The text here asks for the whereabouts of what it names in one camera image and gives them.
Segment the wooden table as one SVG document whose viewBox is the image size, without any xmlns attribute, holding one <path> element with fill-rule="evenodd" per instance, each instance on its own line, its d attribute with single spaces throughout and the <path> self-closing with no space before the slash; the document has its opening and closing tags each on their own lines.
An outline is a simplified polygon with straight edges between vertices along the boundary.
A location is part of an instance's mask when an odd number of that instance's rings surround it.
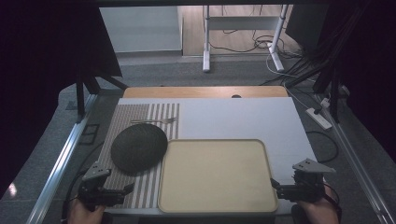
<svg viewBox="0 0 396 224">
<path fill-rule="evenodd" d="M 124 98 L 242 98 L 287 97 L 280 86 L 132 87 Z"/>
</svg>

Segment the white cabinet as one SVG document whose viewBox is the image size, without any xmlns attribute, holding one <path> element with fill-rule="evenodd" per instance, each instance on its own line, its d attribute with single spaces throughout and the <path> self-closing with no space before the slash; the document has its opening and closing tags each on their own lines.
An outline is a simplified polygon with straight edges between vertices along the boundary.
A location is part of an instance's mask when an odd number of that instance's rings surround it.
<svg viewBox="0 0 396 224">
<path fill-rule="evenodd" d="M 182 50 L 177 7 L 101 7 L 117 53 Z"/>
</svg>

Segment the white board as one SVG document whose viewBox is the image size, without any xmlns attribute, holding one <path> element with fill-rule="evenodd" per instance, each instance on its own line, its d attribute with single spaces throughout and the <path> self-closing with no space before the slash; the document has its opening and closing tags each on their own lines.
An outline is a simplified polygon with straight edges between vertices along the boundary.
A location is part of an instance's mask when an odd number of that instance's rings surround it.
<svg viewBox="0 0 396 224">
<path fill-rule="evenodd" d="M 268 98 L 129 98 L 121 105 L 170 105 L 180 139 L 259 139 L 266 148 L 273 178 L 293 181 L 292 166 L 315 154 L 294 102 Z"/>
</svg>

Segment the person's left hand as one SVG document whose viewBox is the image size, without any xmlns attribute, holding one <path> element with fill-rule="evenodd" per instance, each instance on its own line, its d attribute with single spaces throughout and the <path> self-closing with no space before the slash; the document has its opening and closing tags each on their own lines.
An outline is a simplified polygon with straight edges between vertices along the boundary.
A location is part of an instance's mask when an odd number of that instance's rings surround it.
<svg viewBox="0 0 396 224">
<path fill-rule="evenodd" d="M 101 224 L 104 212 L 103 205 L 90 211 L 79 199 L 75 199 L 70 203 L 67 224 Z"/>
</svg>

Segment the beige rectangular tray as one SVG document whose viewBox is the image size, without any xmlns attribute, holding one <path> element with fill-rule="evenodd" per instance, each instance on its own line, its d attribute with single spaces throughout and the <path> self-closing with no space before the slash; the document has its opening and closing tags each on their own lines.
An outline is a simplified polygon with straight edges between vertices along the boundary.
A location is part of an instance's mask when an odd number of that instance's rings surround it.
<svg viewBox="0 0 396 224">
<path fill-rule="evenodd" d="M 271 177 L 260 140 L 172 140 L 158 205 L 172 214 L 272 213 L 278 199 Z"/>
</svg>

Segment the dark round plate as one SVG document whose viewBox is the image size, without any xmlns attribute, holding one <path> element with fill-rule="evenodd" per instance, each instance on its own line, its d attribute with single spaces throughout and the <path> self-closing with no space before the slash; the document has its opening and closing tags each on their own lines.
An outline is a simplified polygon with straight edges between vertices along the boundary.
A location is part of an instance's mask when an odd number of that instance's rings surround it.
<svg viewBox="0 0 396 224">
<path fill-rule="evenodd" d="M 159 127 L 140 123 L 121 131 L 114 139 L 110 155 L 115 166 L 128 175 L 137 175 L 156 166 L 166 153 L 168 139 Z"/>
</svg>

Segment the aluminium rail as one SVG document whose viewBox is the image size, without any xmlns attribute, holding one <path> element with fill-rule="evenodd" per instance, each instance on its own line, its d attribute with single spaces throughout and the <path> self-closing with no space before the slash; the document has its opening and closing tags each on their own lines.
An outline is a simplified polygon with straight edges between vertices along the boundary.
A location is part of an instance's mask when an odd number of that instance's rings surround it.
<svg viewBox="0 0 396 224">
<path fill-rule="evenodd" d="M 332 125 L 332 132 L 370 204 L 371 214 L 380 224 L 396 224 L 396 164 L 345 102 L 339 103 L 337 119 L 329 107 L 324 107 L 322 114 Z"/>
<path fill-rule="evenodd" d="M 94 106 L 97 98 L 97 94 L 90 94 L 88 96 L 87 102 L 85 103 L 86 113 L 81 117 L 80 122 L 76 122 L 74 124 L 70 134 L 68 135 L 57 161 L 52 167 L 47 182 L 41 190 L 35 206 L 26 221 L 26 224 L 42 224 L 46 214 L 48 213 L 57 188 L 64 176 L 67 163 L 70 161 L 70 158 L 77 147 L 78 140 L 88 122 L 92 113 L 92 107 Z"/>
</svg>

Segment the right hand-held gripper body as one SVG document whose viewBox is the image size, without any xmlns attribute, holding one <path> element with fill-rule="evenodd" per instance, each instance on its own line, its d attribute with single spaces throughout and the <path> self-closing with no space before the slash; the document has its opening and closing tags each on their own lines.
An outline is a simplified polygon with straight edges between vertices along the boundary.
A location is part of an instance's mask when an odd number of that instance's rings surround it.
<svg viewBox="0 0 396 224">
<path fill-rule="evenodd" d="M 288 201 L 314 203 L 324 197 L 324 175 L 335 173 L 329 166 L 311 159 L 305 159 L 292 165 L 294 184 L 281 185 L 277 191 L 284 192 Z"/>
</svg>

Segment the black floor frame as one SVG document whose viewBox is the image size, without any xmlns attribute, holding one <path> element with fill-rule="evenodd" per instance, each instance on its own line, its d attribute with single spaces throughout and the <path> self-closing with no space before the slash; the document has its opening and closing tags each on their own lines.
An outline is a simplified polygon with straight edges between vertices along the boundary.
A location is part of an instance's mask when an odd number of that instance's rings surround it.
<svg viewBox="0 0 396 224">
<path fill-rule="evenodd" d="M 88 124 L 84 128 L 84 131 L 81 134 L 79 143 L 83 146 L 92 145 L 96 140 L 96 136 L 99 132 L 99 128 L 100 128 L 99 124 Z"/>
</svg>

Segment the black stand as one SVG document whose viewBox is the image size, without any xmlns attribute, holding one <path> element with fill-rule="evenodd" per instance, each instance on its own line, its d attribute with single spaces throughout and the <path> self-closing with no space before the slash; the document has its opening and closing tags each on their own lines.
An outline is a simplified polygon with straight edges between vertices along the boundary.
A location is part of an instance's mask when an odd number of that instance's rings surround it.
<svg viewBox="0 0 396 224">
<path fill-rule="evenodd" d="M 316 80 L 314 93 L 323 93 L 330 88 L 330 114 L 333 120 L 338 123 L 338 99 L 339 99 L 339 73 L 335 69 L 322 71 Z"/>
<path fill-rule="evenodd" d="M 77 74 L 76 88 L 77 88 L 77 110 L 78 118 L 83 119 L 85 116 L 85 102 L 84 102 L 84 89 L 87 89 L 91 94 L 97 94 L 102 89 L 97 81 L 97 77 L 105 80 L 106 82 L 118 87 L 119 89 L 125 91 L 128 86 L 121 81 L 115 79 L 114 77 L 101 72 L 82 72 Z"/>
</svg>

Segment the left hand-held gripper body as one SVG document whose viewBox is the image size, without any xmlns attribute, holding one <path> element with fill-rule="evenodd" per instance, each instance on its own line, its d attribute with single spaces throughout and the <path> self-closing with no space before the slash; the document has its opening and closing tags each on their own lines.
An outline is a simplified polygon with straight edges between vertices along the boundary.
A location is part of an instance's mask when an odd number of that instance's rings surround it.
<svg viewBox="0 0 396 224">
<path fill-rule="evenodd" d="M 78 199 L 87 209 L 94 211 L 98 205 L 107 207 L 114 206 L 114 200 L 123 196 L 123 190 L 106 189 L 104 184 L 111 175 L 111 170 L 103 166 L 99 161 L 94 162 L 83 175 L 78 187 Z"/>
</svg>

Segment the person's right hand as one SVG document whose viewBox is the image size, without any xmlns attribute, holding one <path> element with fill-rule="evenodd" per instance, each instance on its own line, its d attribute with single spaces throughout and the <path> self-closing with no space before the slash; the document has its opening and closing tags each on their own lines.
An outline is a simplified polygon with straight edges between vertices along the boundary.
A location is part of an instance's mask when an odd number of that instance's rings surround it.
<svg viewBox="0 0 396 224">
<path fill-rule="evenodd" d="M 336 209 L 325 198 L 314 203 L 297 202 L 294 214 L 295 224 L 339 224 Z"/>
</svg>

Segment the white desk frame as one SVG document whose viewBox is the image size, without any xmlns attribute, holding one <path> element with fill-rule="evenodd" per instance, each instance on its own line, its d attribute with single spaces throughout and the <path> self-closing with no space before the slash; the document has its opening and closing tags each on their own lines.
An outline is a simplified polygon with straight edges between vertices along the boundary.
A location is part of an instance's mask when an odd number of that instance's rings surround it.
<svg viewBox="0 0 396 224">
<path fill-rule="evenodd" d="M 277 44 L 281 35 L 282 27 L 286 20 L 289 6 L 282 5 L 278 16 L 219 16 L 210 15 L 210 6 L 204 6 L 204 53 L 203 71 L 210 70 L 210 44 L 209 34 L 211 31 L 219 30 L 274 30 L 274 37 L 270 44 L 267 44 L 269 55 L 271 56 L 277 72 L 284 70 L 284 66 L 277 53 Z"/>
</svg>

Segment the black curtain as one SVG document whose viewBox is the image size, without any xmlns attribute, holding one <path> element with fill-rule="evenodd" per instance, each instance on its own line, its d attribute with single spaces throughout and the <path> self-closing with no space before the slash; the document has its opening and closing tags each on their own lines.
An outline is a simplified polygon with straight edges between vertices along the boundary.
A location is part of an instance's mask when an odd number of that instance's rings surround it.
<svg viewBox="0 0 396 224">
<path fill-rule="evenodd" d="M 341 83 L 352 112 L 396 161 L 396 0 L 335 0 L 331 24 L 356 6 L 363 13 L 338 59 Z"/>
<path fill-rule="evenodd" d="M 79 76 L 121 75 L 98 7 L 0 0 L 0 197 Z"/>
</svg>

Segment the striped rectangular placemat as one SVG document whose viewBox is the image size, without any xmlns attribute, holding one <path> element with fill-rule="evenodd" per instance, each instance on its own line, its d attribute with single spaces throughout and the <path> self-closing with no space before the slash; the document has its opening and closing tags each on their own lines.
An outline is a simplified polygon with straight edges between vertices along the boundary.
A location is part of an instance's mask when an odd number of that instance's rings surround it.
<svg viewBox="0 0 396 224">
<path fill-rule="evenodd" d="M 162 163 L 159 162 L 155 167 L 137 175 L 127 175 L 119 170 L 110 156 L 110 148 L 116 136 L 131 126 L 132 120 L 174 118 L 175 120 L 171 123 L 154 122 L 154 125 L 161 128 L 169 140 L 178 139 L 179 115 L 180 105 L 177 103 L 116 106 L 98 161 L 111 170 L 111 176 L 107 178 L 104 184 L 106 189 L 123 189 L 125 186 L 134 183 L 134 191 L 125 197 L 122 205 L 115 205 L 115 209 L 157 208 L 162 169 Z"/>
</svg>

